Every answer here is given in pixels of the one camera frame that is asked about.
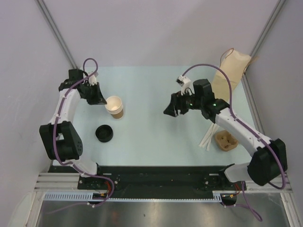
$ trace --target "metal floor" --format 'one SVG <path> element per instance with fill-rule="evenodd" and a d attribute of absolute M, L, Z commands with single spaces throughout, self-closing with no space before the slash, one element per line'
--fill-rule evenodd
<path fill-rule="evenodd" d="M 262 216 L 258 222 L 244 208 L 225 208 L 219 203 L 198 202 L 106 202 L 102 207 L 74 206 L 54 214 L 47 212 L 69 205 L 44 201 L 37 227 L 288 227 L 279 193 L 247 194 L 251 206 Z M 238 204 L 245 204 L 243 196 Z"/>

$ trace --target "paper cup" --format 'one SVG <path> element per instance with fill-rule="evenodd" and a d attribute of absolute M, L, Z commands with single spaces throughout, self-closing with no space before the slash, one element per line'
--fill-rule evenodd
<path fill-rule="evenodd" d="M 123 105 L 122 101 L 118 96 L 111 96 L 106 100 L 107 104 L 105 108 L 107 112 L 109 112 L 113 118 L 120 119 L 123 117 Z"/>

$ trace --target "wire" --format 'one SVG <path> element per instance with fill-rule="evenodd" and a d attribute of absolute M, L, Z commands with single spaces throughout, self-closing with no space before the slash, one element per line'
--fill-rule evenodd
<path fill-rule="evenodd" d="M 235 49 L 234 48 L 230 48 L 230 49 L 228 49 L 227 51 L 225 51 L 222 55 L 221 55 L 221 58 L 220 58 L 220 66 L 219 67 L 221 67 L 221 64 L 222 64 L 222 57 L 223 57 L 223 55 L 225 55 L 228 51 L 234 51 Z"/>
<path fill-rule="evenodd" d="M 108 181 L 106 181 L 105 184 L 107 185 L 107 193 L 109 194 L 110 191 L 111 191 L 111 190 L 110 190 L 110 185 L 109 185 Z"/>
<path fill-rule="evenodd" d="M 239 186 L 236 183 L 235 183 L 235 187 L 236 187 L 236 195 L 239 195 L 241 192 L 241 189 L 239 188 Z"/>
<path fill-rule="evenodd" d="M 87 77 L 89 76 L 86 71 L 84 71 L 84 70 L 82 70 L 82 71 L 85 74 L 85 76 L 87 76 Z"/>
<path fill-rule="evenodd" d="M 187 89 L 190 90 L 190 92 L 191 92 L 192 95 L 194 94 L 193 91 L 190 89 L 190 87 L 186 88 L 185 91 L 186 91 Z"/>
<path fill-rule="evenodd" d="M 252 214 L 255 216 L 255 218 L 256 218 L 259 222 L 262 222 L 262 221 L 263 221 L 263 218 L 261 217 L 261 215 L 260 215 L 258 212 L 256 212 L 256 211 L 250 206 L 250 204 L 248 203 L 247 197 L 246 197 L 245 192 L 244 192 L 244 184 L 245 184 L 245 182 L 242 181 L 243 197 L 244 197 L 244 200 L 245 200 L 245 202 L 246 202 L 247 205 L 244 205 L 244 204 L 225 205 L 223 202 L 220 202 L 220 203 L 221 203 L 221 205 L 224 206 L 224 208 L 225 208 L 225 207 L 243 207 L 243 208 L 249 209 L 249 210 L 252 212 Z"/>
<path fill-rule="evenodd" d="M 85 72 L 85 64 L 87 61 L 89 60 L 92 60 L 94 61 L 94 63 L 96 64 L 96 69 L 95 71 L 93 71 L 91 74 L 87 74 Z M 105 177 L 105 176 L 98 176 L 98 175 L 92 175 L 92 174 L 89 174 L 89 173 L 85 173 L 84 171 L 82 171 L 81 169 L 79 169 L 73 162 L 69 161 L 69 162 L 66 162 L 66 163 L 63 163 L 61 160 L 60 160 L 60 157 L 59 157 L 59 154 L 58 154 L 58 149 L 57 149 L 57 143 L 56 143 L 56 134 L 57 134 L 57 125 L 58 125 L 58 121 L 59 121 L 59 118 L 60 118 L 60 114 L 61 114 L 61 111 L 62 111 L 62 108 L 63 108 L 63 104 L 64 104 L 64 101 L 66 99 L 66 96 L 70 93 L 71 90 L 73 90 L 78 84 L 82 83 L 83 81 L 85 80 L 88 80 L 91 76 L 93 76 L 96 72 L 98 71 L 98 63 L 95 59 L 93 58 L 87 58 L 84 63 L 83 63 L 83 73 L 86 75 L 86 77 L 84 77 L 83 79 L 79 80 L 78 82 L 74 83 L 67 91 L 66 93 L 64 94 L 64 97 L 62 98 L 61 100 L 61 103 L 60 103 L 60 106 L 59 106 L 59 109 L 58 109 L 58 112 L 57 112 L 57 116 L 56 116 L 56 119 L 55 119 L 55 122 L 54 122 L 54 126 L 53 126 L 53 150 L 54 150 L 54 154 L 55 154 L 55 157 L 56 157 L 56 160 L 59 162 L 60 165 L 62 166 L 67 166 L 67 165 L 71 165 L 75 170 L 77 170 L 80 174 L 82 175 L 86 175 L 86 176 L 90 176 L 90 177 L 95 177 L 95 178 L 100 178 L 100 179 L 104 179 L 104 180 L 107 180 L 109 181 L 111 184 L 112 184 L 112 189 L 109 193 L 109 195 L 100 203 L 98 204 L 94 204 L 92 205 L 92 207 L 98 207 L 98 206 L 101 206 L 106 200 L 108 200 L 113 192 L 114 192 L 114 188 L 115 188 L 115 184 L 114 182 L 108 178 L 108 177 Z M 66 206 L 66 207 L 63 207 L 63 208 L 60 208 L 60 209 L 57 209 L 57 210 L 53 210 L 51 212 L 48 212 L 48 214 L 52 214 L 52 213 L 55 213 L 55 212 L 58 212 L 58 211 L 61 211 L 61 210 L 65 210 L 69 207 L 73 207 L 73 206 L 77 206 L 77 205 L 84 205 L 84 204 L 87 204 L 87 203 L 83 203 L 83 202 L 80 202 L 80 203 L 75 203 L 75 204 L 72 204 L 72 205 L 69 205 L 69 206 Z"/>
<path fill-rule="evenodd" d="M 232 109 L 232 86 L 231 86 L 231 82 L 228 78 L 228 76 L 226 75 L 226 73 L 220 69 L 219 67 L 217 66 L 214 66 L 212 64 L 196 64 L 196 65 L 193 65 L 191 67 L 189 67 L 183 74 L 182 74 L 182 77 L 185 76 L 185 74 L 188 73 L 188 71 L 190 71 L 191 69 L 195 68 L 195 67 L 198 67 L 198 66 L 209 66 L 209 67 L 212 67 L 212 68 L 215 68 L 216 70 L 219 70 L 223 75 L 224 77 L 226 78 L 227 80 L 227 83 L 228 83 L 228 87 L 229 87 L 229 100 L 230 100 L 230 113 L 232 115 L 232 117 L 234 118 L 234 121 L 237 121 L 239 122 L 244 128 L 246 128 L 249 132 L 251 132 L 259 141 L 261 141 L 265 147 L 268 148 L 268 150 L 270 151 L 270 153 L 273 155 L 278 167 L 279 167 L 279 170 L 280 170 L 280 173 L 281 173 L 281 176 L 282 176 L 282 186 L 279 187 L 279 186 L 276 186 L 274 185 L 273 183 L 269 182 L 269 184 L 277 189 L 284 189 L 285 188 L 285 185 L 286 185 L 286 179 L 285 179 L 285 175 L 284 175 L 284 170 L 283 170 L 283 167 L 282 167 L 282 164 L 280 163 L 280 160 L 279 158 L 277 157 L 277 155 L 275 154 L 274 150 L 257 134 L 255 133 L 255 131 L 253 131 L 253 129 L 251 129 L 247 124 L 245 124 L 244 122 L 242 122 L 240 119 L 238 119 L 236 117 L 236 115 L 234 114 L 233 112 L 233 109 Z M 258 220 L 258 221 L 262 221 L 262 217 L 250 206 L 250 204 L 248 203 L 248 200 L 245 196 L 245 192 L 244 192 L 244 182 L 242 182 L 242 191 L 243 191 L 243 197 L 246 201 L 246 204 L 247 205 L 236 205 L 236 206 L 240 206 L 240 207 L 244 207 L 244 208 L 247 208 L 249 209 L 252 214 L 255 216 L 255 218 Z"/>

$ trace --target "white wall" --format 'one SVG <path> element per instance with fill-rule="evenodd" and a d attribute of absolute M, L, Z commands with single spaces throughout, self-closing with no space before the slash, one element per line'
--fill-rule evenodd
<path fill-rule="evenodd" d="M 288 1 L 248 69 L 267 135 L 286 143 L 288 175 L 303 211 L 303 1 Z"/>
<path fill-rule="evenodd" d="M 101 66 L 217 64 L 250 53 L 277 0 L 45 0 L 75 61 Z"/>
<path fill-rule="evenodd" d="M 35 1 L 0 7 L 0 226 L 49 164 L 38 135 L 69 65 Z"/>

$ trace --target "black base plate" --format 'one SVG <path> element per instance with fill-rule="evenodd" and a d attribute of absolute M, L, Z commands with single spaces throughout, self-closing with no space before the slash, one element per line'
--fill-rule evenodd
<path fill-rule="evenodd" d="M 212 199 L 212 191 L 236 191 L 218 173 L 225 166 L 99 166 L 98 175 L 115 183 L 112 198 L 128 199 Z M 106 190 L 105 180 L 81 177 L 79 190 Z"/>

